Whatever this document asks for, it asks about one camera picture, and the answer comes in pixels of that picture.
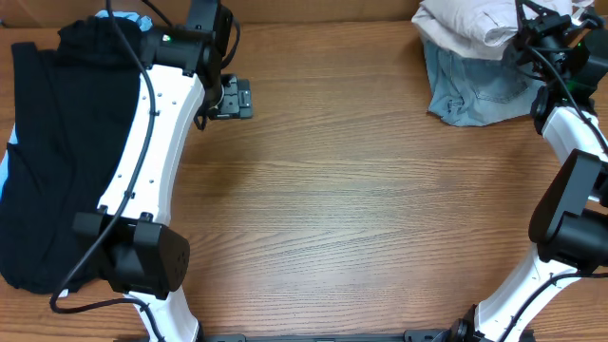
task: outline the folded black garment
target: folded black garment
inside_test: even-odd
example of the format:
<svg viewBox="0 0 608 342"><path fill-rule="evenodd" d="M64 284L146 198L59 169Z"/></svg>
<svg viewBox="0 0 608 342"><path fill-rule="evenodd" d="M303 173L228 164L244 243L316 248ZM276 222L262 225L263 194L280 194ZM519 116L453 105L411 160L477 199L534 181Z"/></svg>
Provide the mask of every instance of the folded black garment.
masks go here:
<svg viewBox="0 0 608 342"><path fill-rule="evenodd" d="M137 24L116 19L139 53ZM8 284L52 293L84 251L71 225L94 212L123 153L135 115L139 71L108 19L59 31L56 51L12 46L15 126L0 200L0 273ZM68 285L94 277L84 270Z"/></svg>

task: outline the wooden tabletop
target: wooden tabletop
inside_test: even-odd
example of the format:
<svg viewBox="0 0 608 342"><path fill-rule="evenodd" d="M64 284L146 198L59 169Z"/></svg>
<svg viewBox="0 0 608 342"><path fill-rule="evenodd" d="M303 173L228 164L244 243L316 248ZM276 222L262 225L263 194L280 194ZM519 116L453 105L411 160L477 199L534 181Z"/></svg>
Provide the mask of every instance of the wooden tabletop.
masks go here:
<svg viewBox="0 0 608 342"><path fill-rule="evenodd" d="M0 140L10 44L55 48L55 31L0 30ZM448 328L522 259L559 163L528 118L459 128L428 114L412 24L245 26L230 71L251 80L256 116L193 127L173 194L171 227L192 247L183 288L207 333ZM66 305L116 296L97 281ZM532 327L605 341L607 306L606 283L582 280ZM47 295L0 285L0 341L143 334L131 307L60 316Z"/></svg>

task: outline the clothing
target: clothing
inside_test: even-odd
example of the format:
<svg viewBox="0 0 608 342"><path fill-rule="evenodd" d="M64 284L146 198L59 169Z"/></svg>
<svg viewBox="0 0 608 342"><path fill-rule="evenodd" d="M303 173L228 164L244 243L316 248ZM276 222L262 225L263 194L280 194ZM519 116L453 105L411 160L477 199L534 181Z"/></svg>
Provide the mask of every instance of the clothing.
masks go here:
<svg viewBox="0 0 608 342"><path fill-rule="evenodd" d="M535 2L568 15L573 5L593 4L593 0ZM524 10L527 18L536 16L528 7ZM411 21L440 48L475 59L501 60L518 31L515 0L424 0Z"/></svg>
<svg viewBox="0 0 608 342"><path fill-rule="evenodd" d="M114 16L117 18L124 18L134 22L140 27L141 31L152 29L152 19L150 19L150 17L147 15L140 16L136 12L123 12L116 10L112 11L112 13L114 13ZM100 10L97 12L97 14L95 14L95 16L98 18L107 18L107 10Z"/></svg>
<svg viewBox="0 0 608 342"><path fill-rule="evenodd" d="M9 143L17 143L17 133L15 132L15 127L12 128L12 133L10 133ZM9 177L9 152L6 151L4 153L4 158L2 162L0 162L0 200L2 199L2 189L4 189L4 183L7 181Z"/></svg>
<svg viewBox="0 0 608 342"><path fill-rule="evenodd" d="M142 32L117 18L139 52ZM77 212L94 212L120 161L135 114L140 73L108 19L59 31L57 51L12 46L15 125L0 200L0 273L15 288L48 294L83 255ZM94 277L80 272L77 291Z"/></svg>
<svg viewBox="0 0 608 342"><path fill-rule="evenodd" d="M468 59L426 40L425 58L432 92L428 110L447 124L481 126L530 112L543 82L517 71L514 49L501 61ZM524 69L532 73L531 65Z"/></svg>

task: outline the white garment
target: white garment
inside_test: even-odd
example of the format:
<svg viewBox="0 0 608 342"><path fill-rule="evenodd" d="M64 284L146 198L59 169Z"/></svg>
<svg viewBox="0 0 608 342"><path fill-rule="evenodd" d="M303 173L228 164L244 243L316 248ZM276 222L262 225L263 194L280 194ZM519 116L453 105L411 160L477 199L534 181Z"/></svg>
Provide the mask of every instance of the white garment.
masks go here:
<svg viewBox="0 0 608 342"><path fill-rule="evenodd" d="M572 15L573 5L585 7L593 0L535 0ZM526 17L535 12L524 7ZM515 0L424 0L412 23L440 48L465 58L501 60L508 42L517 34Z"/></svg>

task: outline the blue fabric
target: blue fabric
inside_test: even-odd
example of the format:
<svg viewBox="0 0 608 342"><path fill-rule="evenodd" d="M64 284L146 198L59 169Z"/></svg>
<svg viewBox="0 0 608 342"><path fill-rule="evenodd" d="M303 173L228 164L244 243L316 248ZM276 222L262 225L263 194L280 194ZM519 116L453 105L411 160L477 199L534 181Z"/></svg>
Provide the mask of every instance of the blue fabric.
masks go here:
<svg viewBox="0 0 608 342"><path fill-rule="evenodd" d="M15 126L12 127L12 133L10 134L9 143L17 144L17 133L15 132ZM0 162L0 199L2 198L2 189L4 189L4 183L9 177L9 153L4 153L4 158Z"/></svg>
<svg viewBox="0 0 608 342"><path fill-rule="evenodd" d="M463 58L426 40L428 110L447 124L483 126L530 113L541 81L522 75L509 47L501 61ZM522 68L532 73L532 66Z"/></svg>
<svg viewBox="0 0 608 342"><path fill-rule="evenodd" d="M113 11L115 17L125 18L136 23L141 31L152 29L152 19L149 16L140 16L136 12ZM103 9L95 14L98 18L107 18L107 10Z"/></svg>

